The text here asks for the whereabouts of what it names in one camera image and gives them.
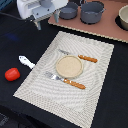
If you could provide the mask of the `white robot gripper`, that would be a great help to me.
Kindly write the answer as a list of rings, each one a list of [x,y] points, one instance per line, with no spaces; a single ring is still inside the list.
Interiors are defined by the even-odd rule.
[[[33,16],[37,29],[41,30],[41,23],[37,19],[50,17],[67,3],[68,0],[17,0],[17,8],[22,19]],[[59,22],[59,13],[54,13],[54,20]]]

